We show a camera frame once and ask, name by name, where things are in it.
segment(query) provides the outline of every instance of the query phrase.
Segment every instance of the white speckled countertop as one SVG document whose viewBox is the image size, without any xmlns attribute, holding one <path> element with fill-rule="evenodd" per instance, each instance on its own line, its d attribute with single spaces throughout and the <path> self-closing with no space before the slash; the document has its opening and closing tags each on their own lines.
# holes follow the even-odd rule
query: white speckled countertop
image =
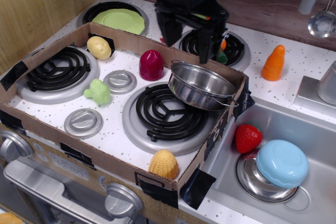
<svg viewBox="0 0 336 224">
<path fill-rule="evenodd" d="M 156 23 L 154 4 L 142 0 L 98 0 L 97 2 L 106 1 L 122 1 L 142 8 L 150 20 L 149 33 L 146 37 L 160 41 L 160 30 Z M 41 47 L 76 29 L 77 22 L 78 18 L 72 20 Z M 330 65 L 336 60 L 336 52 L 231 24 L 227 24 L 227 28 L 241 36 L 250 47 L 252 59 L 244 73 L 249 76 L 249 89 L 253 96 L 336 124 L 336 118 L 294 104 L 302 77 L 309 76 L 320 80 Z M 261 77 L 260 71 L 267 57 L 279 44 L 284 45 L 286 48 L 282 78 L 276 82 L 267 81 Z M 208 198 L 203 200 L 197 211 L 187 206 L 183 200 L 180 200 L 179 207 L 209 223 L 259 223 Z"/>
</svg>

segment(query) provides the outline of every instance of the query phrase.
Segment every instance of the metal spoon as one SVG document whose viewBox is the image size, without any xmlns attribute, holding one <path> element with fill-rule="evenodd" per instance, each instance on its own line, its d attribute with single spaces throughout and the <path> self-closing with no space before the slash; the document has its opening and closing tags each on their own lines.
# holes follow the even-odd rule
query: metal spoon
<svg viewBox="0 0 336 224">
<path fill-rule="evenodd" d="M 334 2 L 335 0 L 333 0 L 332 3 L 331 0 L 329 0 L 325 10 L 315 13 L 310 18 L 308 30 L 311 35 L 317 38 L 327 38 L 336 31 L 336 14 L 330 11 Z"/>
</svg>

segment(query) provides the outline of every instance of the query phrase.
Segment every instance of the green toy vegetable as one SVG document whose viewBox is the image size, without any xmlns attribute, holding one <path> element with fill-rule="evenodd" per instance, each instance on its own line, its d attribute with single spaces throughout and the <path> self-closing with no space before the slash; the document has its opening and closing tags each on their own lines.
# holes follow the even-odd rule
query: green toy vegetable
<svg viewBox="0 0 336 224">
<path fill-rule="evenodd" d="M 84 90 L 84 97 L 93 98 L 93 100 L 101 105 L 110 102 L 110 89 L 99 79 L 93 79 L 90 83 L 90 89 Z"/>
</svg>

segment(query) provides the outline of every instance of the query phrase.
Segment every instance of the red strawberry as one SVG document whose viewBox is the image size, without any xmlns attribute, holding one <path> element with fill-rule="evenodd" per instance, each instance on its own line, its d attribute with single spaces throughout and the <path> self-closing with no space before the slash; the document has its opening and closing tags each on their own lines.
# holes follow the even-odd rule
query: red strawberry
<svg viewBox="0 0 336 224">
<path fill-rule="evenodd" d="M 236 146 L 240 153 L 252 151 L 262 139 L 263 134 L 253 125 L 242 124 L 236 129 Z"/>
</svg>

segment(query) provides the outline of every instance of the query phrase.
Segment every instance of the orange carrot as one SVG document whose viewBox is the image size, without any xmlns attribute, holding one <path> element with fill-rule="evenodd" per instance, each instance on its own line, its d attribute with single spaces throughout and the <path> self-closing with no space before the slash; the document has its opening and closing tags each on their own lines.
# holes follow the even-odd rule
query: orange carrot
<svg viewBox="0 0 336 224">
<path fill-rule="evenodd" d="M 281 78 L 282 69 L 285 64 L 285 47 L 277 46 L 267 58 L 261 71 L 261 76 L 269 81 L 277 81 Z"/>
<path fill-rule="evenodd" d="M 222 48 L 223 51 L 225 50 L 225 48 L 226 48 L 226 40 L 222 41 L 221 48 Z"/>
</svg>

